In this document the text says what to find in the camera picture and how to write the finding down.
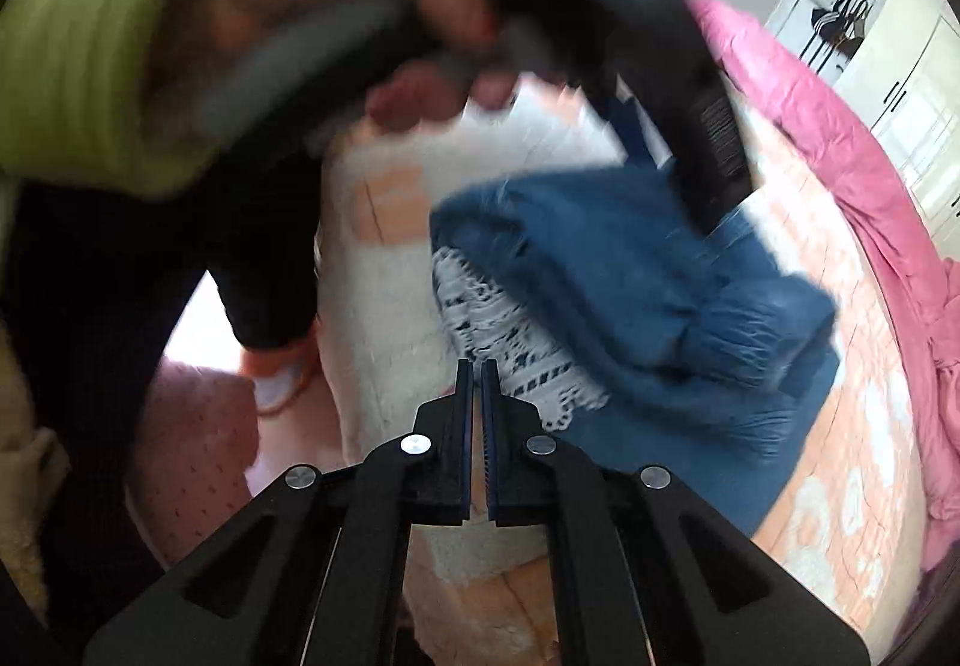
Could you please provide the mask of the green sleeve forearm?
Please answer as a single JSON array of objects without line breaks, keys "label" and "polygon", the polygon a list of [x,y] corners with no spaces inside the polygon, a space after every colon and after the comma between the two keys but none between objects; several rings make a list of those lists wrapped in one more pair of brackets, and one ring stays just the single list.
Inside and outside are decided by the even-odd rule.
[{"label": "green sleeve forearm", "polygon": [[151,44],[169,0],[7,0],[2,8],[2,172],[169,195],[220,141],[143,129]]}]

